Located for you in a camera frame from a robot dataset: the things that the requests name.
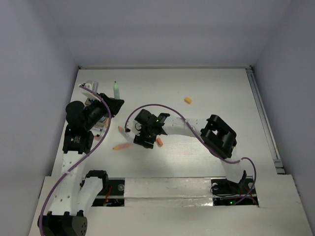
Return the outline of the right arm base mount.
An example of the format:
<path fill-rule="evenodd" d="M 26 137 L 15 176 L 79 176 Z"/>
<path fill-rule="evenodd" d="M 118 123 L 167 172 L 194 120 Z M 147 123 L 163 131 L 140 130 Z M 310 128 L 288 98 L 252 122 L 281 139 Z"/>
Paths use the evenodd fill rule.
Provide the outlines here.
<path fill-rule="evenodd" d="M 225 178 L 211 180 L 210 192 L 214 206 L 258 206 L 258 198 L 253 185 L 253 177 L 247 177 L 246 171 L 239 183 Z"/>

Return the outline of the clear plastic bin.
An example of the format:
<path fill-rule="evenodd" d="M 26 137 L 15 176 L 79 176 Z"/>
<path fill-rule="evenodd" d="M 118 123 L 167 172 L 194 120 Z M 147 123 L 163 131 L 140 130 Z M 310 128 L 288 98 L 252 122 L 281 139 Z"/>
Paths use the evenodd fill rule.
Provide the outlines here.
<path fill-rule="evenodd" d="M 95 140 L 100 140 L 103 137 L 103 135 L 107 129 L 107 126 L 108 126 L 108 120 L 105 120 L 104 122 L 98 122 L 91 129 Z"/>

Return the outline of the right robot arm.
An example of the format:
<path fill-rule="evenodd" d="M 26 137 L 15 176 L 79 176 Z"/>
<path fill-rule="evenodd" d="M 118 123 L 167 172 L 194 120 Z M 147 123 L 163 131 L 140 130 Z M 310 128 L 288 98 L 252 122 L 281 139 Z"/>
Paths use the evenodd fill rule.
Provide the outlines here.
<path fill-rule="evenodd" d="M 184 119 L 161 113 L 158 116 L 142 109 L 128 123 L 127 128 L 135 134 L 134 143 L 152 149 L 160 135 L 181 135 L 200 138 L 210 153 L 220 159 L 226 176 L 226 186 L 230 192 L 237 193 L 245 186 L 240 158 L 235 153 L 236 132 L 217 115 L 208 119 Z"/>

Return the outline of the orange cap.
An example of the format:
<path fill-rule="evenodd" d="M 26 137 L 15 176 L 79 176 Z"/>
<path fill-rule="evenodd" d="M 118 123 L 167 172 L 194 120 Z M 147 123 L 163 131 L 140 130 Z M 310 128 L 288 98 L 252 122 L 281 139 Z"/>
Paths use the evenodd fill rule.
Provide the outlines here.
<path fill-rule="evenodd" d="M 163 146 L 163 142 L 162 142 L 162 140 L 161 140 L 160 138 L 157 138 L 157 139 L 156 139 L 156 142 L 157 142 L 157 144 L 158 144 L 159 147 L 162 147 L 162 146 Z"/>

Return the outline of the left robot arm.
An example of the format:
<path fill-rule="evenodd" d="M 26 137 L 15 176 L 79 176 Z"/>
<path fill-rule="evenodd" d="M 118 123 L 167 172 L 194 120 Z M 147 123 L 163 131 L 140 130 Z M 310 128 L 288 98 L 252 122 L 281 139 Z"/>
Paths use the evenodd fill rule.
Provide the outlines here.
<path fill-rule="evenodd" d="M 84 236 L 87 215 L 98 194 L 110 190 L 108 174 L 104 170 L 90 170 L 84 174 L 93 146 L 91 129 L 102 118 L 113 118 L 124 100 L 95 93 L 89 105 L 81 101 L 70 102 L 66 108 L 67 126 L 63 140 L 61 177 L 50 190 L 38 218 L 42 236 Z"/>

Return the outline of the green pencil-shaped highlighter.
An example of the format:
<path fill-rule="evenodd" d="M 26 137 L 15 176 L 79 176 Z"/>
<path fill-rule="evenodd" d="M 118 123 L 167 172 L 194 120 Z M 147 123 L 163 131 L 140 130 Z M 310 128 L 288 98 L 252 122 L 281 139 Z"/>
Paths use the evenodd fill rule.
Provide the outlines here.
<path fill-rule="evenodd" d="M 120 89 L 116 81 L 114 82 L 113 92 L 114 92 L 114 98 L 120 99 Z"/>

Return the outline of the orange-yellow cap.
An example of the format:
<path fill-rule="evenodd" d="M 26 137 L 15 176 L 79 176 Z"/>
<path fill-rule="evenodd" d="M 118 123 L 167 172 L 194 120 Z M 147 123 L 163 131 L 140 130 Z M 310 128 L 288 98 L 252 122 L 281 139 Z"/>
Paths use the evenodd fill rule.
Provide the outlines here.
<path fill-rule="evenodd" d="M 188 104 L 191 104 L 192 103 L 192 99 L 188 98 L 188 97 L 185 97 L 184 98 L 184 101 Z"/>

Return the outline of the grey-orange pencil-shaped highlighter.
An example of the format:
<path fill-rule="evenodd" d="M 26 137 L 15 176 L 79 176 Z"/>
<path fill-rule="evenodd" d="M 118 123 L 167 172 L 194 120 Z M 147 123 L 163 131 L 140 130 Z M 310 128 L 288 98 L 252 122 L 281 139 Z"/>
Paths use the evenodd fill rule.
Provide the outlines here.
<path fill-rule="evenodd" d="M 128 132 L 125 132 L 125 129 L 123 127 L 118 126 L 118 131 L 128 142 L 132 142 L 132 137 Z"/>

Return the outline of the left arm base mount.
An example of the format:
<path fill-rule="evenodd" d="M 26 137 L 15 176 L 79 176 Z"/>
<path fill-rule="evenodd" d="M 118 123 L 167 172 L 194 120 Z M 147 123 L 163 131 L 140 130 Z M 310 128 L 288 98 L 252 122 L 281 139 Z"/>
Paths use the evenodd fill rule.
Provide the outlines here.
<path fill-rule="evenodd" d="M 109 179 L 109 189 L 107 192 L 100 192 L 92 206 L 93 207 L 123 207 L 125 205 L 125 179 Z"/>

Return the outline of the orange pencil-shaped highlighter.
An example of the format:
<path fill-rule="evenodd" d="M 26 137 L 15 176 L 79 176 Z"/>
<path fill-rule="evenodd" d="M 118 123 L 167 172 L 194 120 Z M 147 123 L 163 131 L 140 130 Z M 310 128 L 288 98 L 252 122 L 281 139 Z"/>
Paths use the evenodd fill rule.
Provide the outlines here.
<path fill-rule="evenodd" d="M 119 144 L 119 145 L 116 145 L 115 147 L 113 147 L 113 150 L 122 150 L 122 149 L 129 148 L 131 146 L 132 146 L 131 143 Z"/>

